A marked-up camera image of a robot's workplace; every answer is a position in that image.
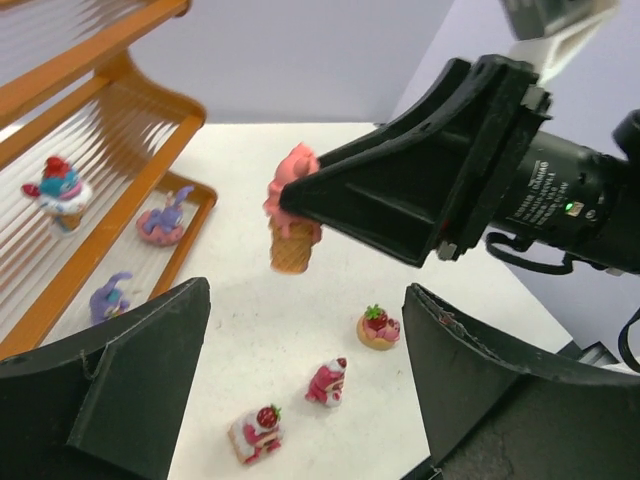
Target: wall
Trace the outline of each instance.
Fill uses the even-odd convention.
[[[133,54],[211,122],[383,122],[452,3],[194,0]]]
[[[554,95],[554,119],[543,126],[544,130],[620,155],[611,131],[629,110],[640,107],[638,18],[640,2],[624,0],[618,16],[547,85]],[[498,0],[456,0],[394,116],[426,91],[449,58],[476,59],[485,53],[506,53],[512,43]],[[560,254],[538,245],[528,257],[557,262]],[[560,278],[518,268],[513,271],[578,343],[587,346],[602,339],[617,353],[619,330],[640,306],[640,280],[628,275],[611,277],[587,266]],[[634,348],[640,352],[640,327],[632,337]]]

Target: dish rack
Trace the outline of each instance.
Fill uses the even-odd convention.
[[[138,303],[169,289],[216,204],[213,189],[168,171],[205,109],[147,79],[128,51],[190,3],[0,0],[4,38],[19,39],[2,53],[0,72],[0,359],[52,341],[52,329],[59,337],[88,327],[86,295],[117,271],[138,279]],[[94,190],[70,238],[52,236],[20,192],[51,155]],[[159,248],[135,238],[136,214],[187,185],[195,190],[180,243]],[[61,328],[65,322],[73,325]]]

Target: purple figurine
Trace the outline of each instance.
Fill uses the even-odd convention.
[[[91,295],[89,308],[93,325],[117,317],[129,309],[130,302],[122,298],[122,290],[116,288],[116,284],[120,280],[129,280],[130,278],[133,278],[133,275],[129,272],[116,273],[104,287],[99,288]]]
[[[163,210],[154,208],[140,215],[136,221],[136,230],[140,238],[159,246],[178,243],[184,235],[182,202],[193,190],[194,187],[189,185],[178,190],[175,197],[169,193]]]

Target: tabletop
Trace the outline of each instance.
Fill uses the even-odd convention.
[[[322,154],[372,130],[363,124],[207,125],[174,171],[214,187],[219,201],[180,280],[204,276],[212,309],[171,480],[399,479],[429,455],[406,346],[379,352],[356,337],[378,303],[401,320],[418,282],[460,310],[540,348],[571,338],[516,277],[479,245],[455,263],[398,263],[325,229],[302,275],[269,266],[262,203],[278,162],[303,141]],[[348,359],[337,409],[305,401],[324,362]],[[227,437],[249,410],[282,408],[282,448],[241,466]]]

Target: ice cream cone toy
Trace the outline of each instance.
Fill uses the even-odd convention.
[[[400,340],[400,322],[389,318],[378,304],[367,307],[356,326],[358,339],[375,350],[389,350]]]
[[[275,405],[243,415],[233,422],[228,433],[238,461],[245,465],[280,448],[283,434],[280,409]]]
[[[309,383],[304,398],[310,402],[318,402],[335,408],[342,403],[344,374],[347,370],[347,359],[339,357],[322,365]]]
[[[105,320],[117,317],[126,312],[130,307],[130,302],[124,298],[122,290],[116,288],[120,280],[129,280],[133,275],[129,272],[120,272],[113,275],[109,281],[96,290],[89,299],[89,309],[91,310],[91,323],[98,325]]]
[[[193,190],[192,185],[181,188],[175,197],[169,192],[164,209],[154,208],[143,212],[136,221],[140,238],[158,246],[178,243],[184,235],[182,203]]]
[[[35,200],[59,233],[68,235],[80,228],[93,191],[73,167],[60,157],[47,158],[39,184],[27,183],[22,192]]]
[[[288,183],[320,169],[313,151],[299,144],[280,162],[269,184],[264,209],[270,216],[271,268],[280,273],[303,273],[309,266],[313,245],[322,239],[319,223],[290,215],[280,208],[280,194]]]

